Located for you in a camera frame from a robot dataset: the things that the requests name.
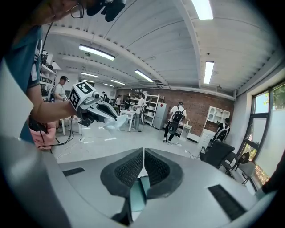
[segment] white cabinet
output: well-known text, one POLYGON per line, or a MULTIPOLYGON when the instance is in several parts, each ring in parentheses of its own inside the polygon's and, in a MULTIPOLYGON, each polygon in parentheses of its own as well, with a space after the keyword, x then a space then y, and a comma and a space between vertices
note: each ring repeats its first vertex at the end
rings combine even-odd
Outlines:
POLYGON ((226 110, 210 106, 207 115, 207 120, 214 123, 224 123, 225 118, 229 118, 230 114, 231 113, 226 110))
POLYGON ((210 143, 210 140, 214 137, 214 135, 215 132, 204 129, 198 142, 197 150, 200 151, 202 147, 207 148, 208 144, 210 143))

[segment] plastic bag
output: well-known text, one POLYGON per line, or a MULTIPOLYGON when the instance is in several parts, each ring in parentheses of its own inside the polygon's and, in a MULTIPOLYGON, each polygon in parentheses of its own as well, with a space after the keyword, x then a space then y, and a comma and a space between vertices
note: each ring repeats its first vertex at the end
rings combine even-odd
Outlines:
POLYGON ((116 118, 117 120, 105 119, 104 120, 105 125, 103 126, 103 128, 108 131, 119 130, 120 127, 125 123, 127 118, 128 118, 128 115, 121 115, 116 118))

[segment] black pants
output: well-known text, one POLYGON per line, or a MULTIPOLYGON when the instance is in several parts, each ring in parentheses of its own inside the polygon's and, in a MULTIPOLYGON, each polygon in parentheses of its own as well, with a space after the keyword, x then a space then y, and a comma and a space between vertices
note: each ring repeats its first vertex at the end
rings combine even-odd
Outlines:
MULTIPOLYGON (((171 123, 171 122, 168 121, 167 126, 166 126, 166 128, 165 128, 165 132, 164 132, 164 137, 165 137, 165 138, 167 137, 167 134, 168 134, 168 127, 169 127, 170 123, 171 123)), ((173 137, 174 137, 174 134, 171 134, 171 135, 169 136, 168 141, 171 141, 171 140, 173 139, 173 137)))

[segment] cap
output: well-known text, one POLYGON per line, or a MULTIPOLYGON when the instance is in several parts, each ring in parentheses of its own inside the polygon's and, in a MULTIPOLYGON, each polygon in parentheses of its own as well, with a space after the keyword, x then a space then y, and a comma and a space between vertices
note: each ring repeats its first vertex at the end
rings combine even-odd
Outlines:
POLYGON ((68 78, 66 76, 61 76, 61 79, 63 79, 64 81, 69 82, 68 78))

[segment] mesh panel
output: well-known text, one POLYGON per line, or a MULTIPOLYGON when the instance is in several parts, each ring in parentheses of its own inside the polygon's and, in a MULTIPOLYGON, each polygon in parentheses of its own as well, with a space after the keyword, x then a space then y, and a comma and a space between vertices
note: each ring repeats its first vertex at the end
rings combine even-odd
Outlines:
POLYGON ((132 187, 143 166, 143 153, 116 167, 115 176, 126 186, 132 187))
POLYGON ((149 176, 150 186, 161 182, 170 173, 170 168, 166 163, 148 152, 145 152, 145 168, 149 176))

